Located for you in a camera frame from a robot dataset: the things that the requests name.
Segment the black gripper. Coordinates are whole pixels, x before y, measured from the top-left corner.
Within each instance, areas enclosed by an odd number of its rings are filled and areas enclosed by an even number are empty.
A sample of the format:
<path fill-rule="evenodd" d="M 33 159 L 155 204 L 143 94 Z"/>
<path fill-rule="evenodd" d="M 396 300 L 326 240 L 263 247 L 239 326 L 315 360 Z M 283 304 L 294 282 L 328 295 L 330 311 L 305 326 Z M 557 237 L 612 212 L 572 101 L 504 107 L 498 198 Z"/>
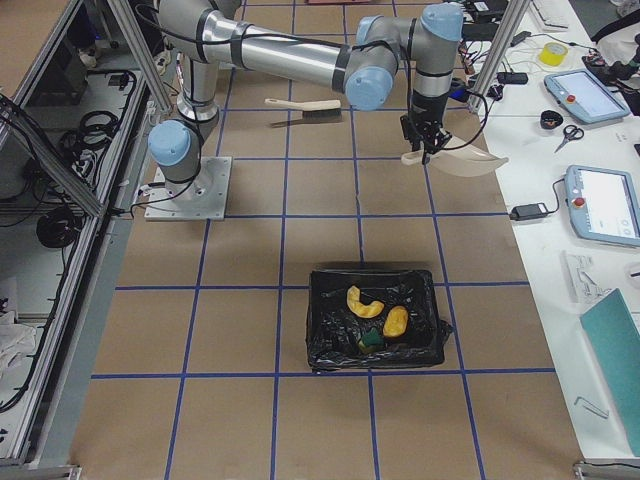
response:
<path fill-rule="evenodd" d="M 412 150 L 423 150 L 423 165 L 427 165 L 452 138 L 443 126 L 447 100 L 447 94 L 428 97 L 412 93 L 407 113 L 400 117 L 404 138 L 411 143 Z"/>

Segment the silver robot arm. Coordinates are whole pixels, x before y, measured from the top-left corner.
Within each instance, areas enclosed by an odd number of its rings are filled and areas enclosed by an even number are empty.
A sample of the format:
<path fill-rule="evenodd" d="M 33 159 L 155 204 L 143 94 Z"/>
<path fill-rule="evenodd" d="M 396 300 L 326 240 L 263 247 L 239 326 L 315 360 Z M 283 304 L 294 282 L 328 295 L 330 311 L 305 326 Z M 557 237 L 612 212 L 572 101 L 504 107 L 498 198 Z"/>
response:
<path fill-rule="evenodd" d="M 326 43 L 234 20 L 236 1 L 162 1 L 151 21 L 182 55 L 180 114 L 215 121 L 220 63 L 323 85 L 357 110 L 387 100 L 402 61 L 415 64 L 403 134 L 423 163 L 440 156 L 452 136 L 443 127 L 463 12 L 455 3 L 427 5 L 418 18 L 366 17 L 356 43 Z"/>

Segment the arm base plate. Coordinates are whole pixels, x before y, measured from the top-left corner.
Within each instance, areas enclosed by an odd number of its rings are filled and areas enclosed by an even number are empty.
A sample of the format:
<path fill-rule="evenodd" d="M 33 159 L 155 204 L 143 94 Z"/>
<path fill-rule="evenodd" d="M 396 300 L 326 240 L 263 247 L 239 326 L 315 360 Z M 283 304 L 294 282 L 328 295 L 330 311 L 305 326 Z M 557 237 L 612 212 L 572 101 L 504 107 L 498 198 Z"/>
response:
<path fill-rule="evenodd" d="M 144 218 L 148 221 L 223 221 L 227 204 L 233 158 L 203 157 L 199 175 L 189 188 L 169 183 L 156 168 L 154 181 L 162 185 L 150 190 Z"/>

